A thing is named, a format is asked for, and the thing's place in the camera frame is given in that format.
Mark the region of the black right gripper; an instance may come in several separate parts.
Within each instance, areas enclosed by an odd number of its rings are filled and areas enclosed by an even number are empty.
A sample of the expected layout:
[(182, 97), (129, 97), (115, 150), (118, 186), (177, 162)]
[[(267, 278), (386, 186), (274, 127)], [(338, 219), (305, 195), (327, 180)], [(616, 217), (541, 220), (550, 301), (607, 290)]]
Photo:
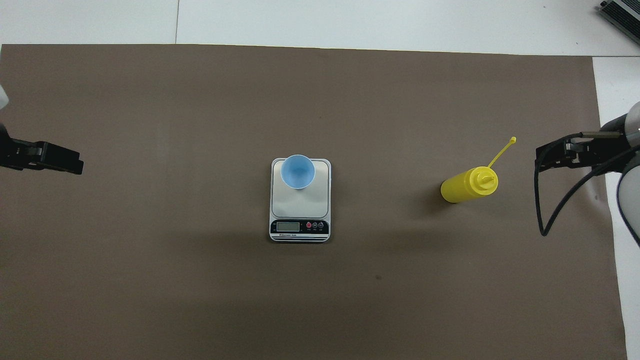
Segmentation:
[(551, 141), (535, 150), (535, 166), (540, 171), (570, 167), (576, 159), (580, 167), (593, 169), (604, 162), (631, 148), (626, 133), (627, 114), (608, 121), (599, 128), (599, 132), (617, 132), (618, 137), (595, 137), (582, 142), (583, 152), (572, 149), (573, 139), (558, 139)]

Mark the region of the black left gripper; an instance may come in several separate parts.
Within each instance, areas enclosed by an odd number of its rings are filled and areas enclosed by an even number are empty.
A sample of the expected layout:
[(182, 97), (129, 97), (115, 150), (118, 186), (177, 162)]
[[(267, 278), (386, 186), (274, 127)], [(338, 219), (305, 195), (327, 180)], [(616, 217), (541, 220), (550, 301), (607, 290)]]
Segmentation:
[(30, 142), (13, 139), (7, 128), (0, 125), (0, 166), (23, 171), (53, 170), (82, 175), (84, 162), (80, 153), (46, 141)]

